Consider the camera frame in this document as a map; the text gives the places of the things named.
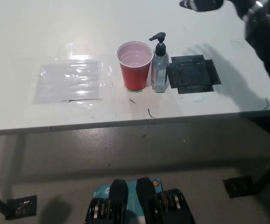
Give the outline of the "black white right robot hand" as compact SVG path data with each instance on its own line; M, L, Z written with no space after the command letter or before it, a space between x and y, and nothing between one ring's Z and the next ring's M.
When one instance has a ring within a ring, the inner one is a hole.
M209 12L222 7L224 0L181 0L179 5L195 12Z

